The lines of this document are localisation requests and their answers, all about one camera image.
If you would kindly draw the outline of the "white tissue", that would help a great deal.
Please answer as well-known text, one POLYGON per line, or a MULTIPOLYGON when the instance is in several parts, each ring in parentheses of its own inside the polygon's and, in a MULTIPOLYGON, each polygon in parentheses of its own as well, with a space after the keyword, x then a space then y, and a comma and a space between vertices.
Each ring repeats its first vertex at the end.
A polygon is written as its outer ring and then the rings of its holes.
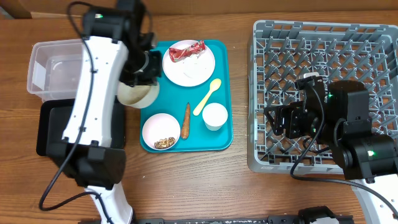
POLYGON ((206 71, 206 67, 197 56, 192 55, 182 62, 183 73, 189 78, 199 78, 206 71))

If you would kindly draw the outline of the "pink white bowl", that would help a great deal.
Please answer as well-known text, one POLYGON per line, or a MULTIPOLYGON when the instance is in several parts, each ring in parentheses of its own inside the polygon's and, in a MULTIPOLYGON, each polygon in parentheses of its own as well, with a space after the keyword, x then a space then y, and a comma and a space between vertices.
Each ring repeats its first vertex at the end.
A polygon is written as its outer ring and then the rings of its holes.
POLYGON ((180 124, 172 115, 167 113, 158 113, 146 120, 142 127, 141 135, 146 145, 151 149, 164 151, 167 149, 156 149, 154 143, 160 139, 174 137, 176 144, 179 140, 180 133, 180 124))

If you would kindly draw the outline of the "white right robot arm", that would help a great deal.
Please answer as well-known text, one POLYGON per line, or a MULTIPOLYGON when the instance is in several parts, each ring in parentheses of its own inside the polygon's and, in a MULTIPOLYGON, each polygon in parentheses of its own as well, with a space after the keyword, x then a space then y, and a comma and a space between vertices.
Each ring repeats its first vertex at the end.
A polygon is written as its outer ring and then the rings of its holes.
POLYGON ((296 180, 349 185, 369 223, 397 222, 397 144, 386 134, 372 132, 369 92, 364 84, 340 80, 325 84, 317 73, 298 79, 302 101, 264 108, 275 135, 289 139, 308 136, 290 176, 296 180), (295 169, 315 144, 324 144, 343 170, 344 179, 295 175, 295 169))

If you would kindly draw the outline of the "brown food scraps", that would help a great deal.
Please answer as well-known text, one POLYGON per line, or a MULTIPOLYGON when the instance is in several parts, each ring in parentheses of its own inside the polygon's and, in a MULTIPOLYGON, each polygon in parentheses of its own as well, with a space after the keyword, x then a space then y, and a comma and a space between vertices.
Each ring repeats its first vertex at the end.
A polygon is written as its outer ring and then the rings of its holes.
POLYGON ((160 139, 154 143, 156 149, 168 149, 175 144, 176 140, 174 137, 160 139))

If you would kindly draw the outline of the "white round plate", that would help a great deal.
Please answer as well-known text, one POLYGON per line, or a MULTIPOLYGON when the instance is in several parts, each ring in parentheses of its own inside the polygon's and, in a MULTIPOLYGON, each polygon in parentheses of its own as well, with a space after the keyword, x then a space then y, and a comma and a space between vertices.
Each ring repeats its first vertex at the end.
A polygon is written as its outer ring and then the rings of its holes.
POLYGON ((215 71, 215 56, 209 46, 205 50, 174 62, 170 49, 183 50, 198 44, 199 40, 181 40, 171 45, 164 53, 162 68, 165 76, 174 84, 183 87, 194 87, 205 83, 215 71))

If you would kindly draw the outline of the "cream white bowl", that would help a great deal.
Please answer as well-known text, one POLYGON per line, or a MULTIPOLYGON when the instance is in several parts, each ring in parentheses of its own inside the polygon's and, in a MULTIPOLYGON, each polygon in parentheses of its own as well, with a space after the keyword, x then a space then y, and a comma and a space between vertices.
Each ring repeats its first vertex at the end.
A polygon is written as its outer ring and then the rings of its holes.
POLYGON ((136 85, 131 87, 119 82, 116 96, 118 101, 125 106, 143 109, 153 104, 159 92, 159 83, 155 85, 136 85))

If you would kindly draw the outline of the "red wrapper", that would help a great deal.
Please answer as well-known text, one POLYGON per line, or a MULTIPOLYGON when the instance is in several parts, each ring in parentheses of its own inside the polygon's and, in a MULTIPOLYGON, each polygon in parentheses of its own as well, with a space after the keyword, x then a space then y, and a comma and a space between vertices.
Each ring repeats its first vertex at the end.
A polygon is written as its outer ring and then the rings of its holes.
POLYGON ((194 44, 184 49, 169 48, 169 56, 172 62, 178 62, 193 54, 199 54, 206 50, 206 45, 203 40, 196 41, 194 44))

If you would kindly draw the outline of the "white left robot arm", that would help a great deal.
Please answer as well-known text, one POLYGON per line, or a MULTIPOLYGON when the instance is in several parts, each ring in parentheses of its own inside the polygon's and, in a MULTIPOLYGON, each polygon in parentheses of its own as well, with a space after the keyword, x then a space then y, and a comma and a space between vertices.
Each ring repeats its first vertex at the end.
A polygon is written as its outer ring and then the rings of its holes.
POLYGON ((76 30, 83 44, 81 75, 70 118, 46 156, 83 187, 101 223, 133 223, 135 214, 122 186, 124 149, 112 147, 112 120, 118 87, 158 87, 162 56, 152 30, 141 32, 150 12, 140 1, 118 1, 114 8, 89 5, 76 30))

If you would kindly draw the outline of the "white plastic cup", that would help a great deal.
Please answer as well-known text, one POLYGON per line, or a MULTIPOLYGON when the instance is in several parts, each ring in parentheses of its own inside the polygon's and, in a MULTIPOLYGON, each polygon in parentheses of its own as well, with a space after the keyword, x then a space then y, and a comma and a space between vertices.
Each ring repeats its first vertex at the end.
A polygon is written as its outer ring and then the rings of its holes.
POLYGON ((228 120, 228 111, 222 104, 210 103, 204 107, 202 118, 210 131, 217 131, 228 120))

